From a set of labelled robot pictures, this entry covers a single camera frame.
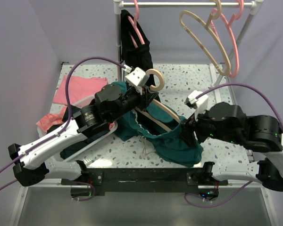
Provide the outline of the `teal green shorts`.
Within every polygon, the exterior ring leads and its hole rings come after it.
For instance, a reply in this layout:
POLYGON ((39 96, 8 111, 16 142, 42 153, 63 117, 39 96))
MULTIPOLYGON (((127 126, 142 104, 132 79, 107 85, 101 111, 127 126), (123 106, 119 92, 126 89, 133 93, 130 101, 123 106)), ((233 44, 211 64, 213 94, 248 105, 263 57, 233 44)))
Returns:
POLYGON ((201 161, 203 147, 199 144, 190 147, 180 139, 182 127, 175 119, 154 103, 147 107, 147 113, 165 124, 171 131, 166 132, 140 112, 132 110, 117 120, 118 127, 115 135, 122 141, 127 141, 134 136, 145 138, 153 144, 156 154, 168 162, 193 167, 201 161))

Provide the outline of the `beige wooden hanger front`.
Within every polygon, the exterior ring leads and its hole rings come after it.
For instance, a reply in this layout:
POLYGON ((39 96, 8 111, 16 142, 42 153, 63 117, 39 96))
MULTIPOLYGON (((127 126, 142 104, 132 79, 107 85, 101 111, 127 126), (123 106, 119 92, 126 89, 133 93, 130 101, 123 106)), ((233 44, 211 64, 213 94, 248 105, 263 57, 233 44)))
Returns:
MULTIPOLYGON (((164 88, 164 86, 165 86, 165 79, 164 79, 162 73, 159 72, 156 69, 148 69, 145 72, 146 72, 146 76, 147 76, 146 81, 150 78, 151 74, 155 75, 158 78, 158 80, 159 80, 159 85, 158 86, 150 85, 150 90, 151 91, 158 91, 158 92, 161 91, 164 88)), ((164 104, 162 104, 161 102, 159 102, 159 101, 157 101, 155 99, 152 102, 154 103, 154 105, 156 105, 161 110, 166 112, 169 116, 171 116, 177 123, 181 122, 179 116, 177 114, 175 114, 173 111, 171 111, 167 106, 165 106, 164 104)), ((135 108, 135 110, 137 112, 141 113, 142 115, 144 115, 145 117, 147 117, 148 119, 150 119, 151 121, 153 121, 158 126, 160 126, 164 131, 166 131, 166 132, 170 132, 171 131, 171 129, 167 125, 165 125, 164 123, 156 120, 155 118, 150 116, 150 114, 147 113, 146 111, 142 111, 139 108, 135 108)))

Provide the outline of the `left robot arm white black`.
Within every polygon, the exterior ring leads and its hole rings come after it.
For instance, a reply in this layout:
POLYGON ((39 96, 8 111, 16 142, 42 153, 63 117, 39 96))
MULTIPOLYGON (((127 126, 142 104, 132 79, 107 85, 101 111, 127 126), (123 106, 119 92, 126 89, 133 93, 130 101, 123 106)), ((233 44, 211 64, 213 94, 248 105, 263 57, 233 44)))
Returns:
POLYGON ((53 156, 63 149, 109 129, 109 124, 138 107, 146 109, 161 90, 153 85, 133 87, 125 84, 122 91, 115 84, 104 86, 88 106, 68 114, 58 129, 27 145, 8 147, 14 176, 22 186, 32 186, 44 179, 60 178, 83 185, 91 178, 83 161, 55 161, 53 156))

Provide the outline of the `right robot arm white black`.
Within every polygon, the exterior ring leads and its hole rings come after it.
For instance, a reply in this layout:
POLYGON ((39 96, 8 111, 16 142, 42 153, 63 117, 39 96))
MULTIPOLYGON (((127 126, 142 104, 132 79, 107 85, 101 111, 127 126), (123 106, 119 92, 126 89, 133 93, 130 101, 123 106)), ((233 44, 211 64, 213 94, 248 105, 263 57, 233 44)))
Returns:
POLYGON ((275 117, 247 116, 240 106, 221 102, 204 113, 193 113, 181 126, 181 136, 191 146, 212 138, 265 156, 244 165, 205 162, 191 174, 194 181, 206 185, 227 180, 250 181, 283 192, 283 126, 275 117))

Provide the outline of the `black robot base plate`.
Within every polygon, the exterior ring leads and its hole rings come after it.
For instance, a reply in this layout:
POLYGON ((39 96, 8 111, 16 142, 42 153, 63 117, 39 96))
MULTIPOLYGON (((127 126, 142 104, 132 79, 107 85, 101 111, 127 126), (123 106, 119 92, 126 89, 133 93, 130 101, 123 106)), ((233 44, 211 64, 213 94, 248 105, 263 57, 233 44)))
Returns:
POLYGON ((69 181, 61 180, 63 186, 71 186, 71 195, 87 195, 87 188, 79 188, 79 182, 90 183, 95 194, 105 193, 192 193, 199 186, 225 186, 227 180, 218 182, 212 177, 213 162, 197 168, 89 168, 86 175, 69 181))

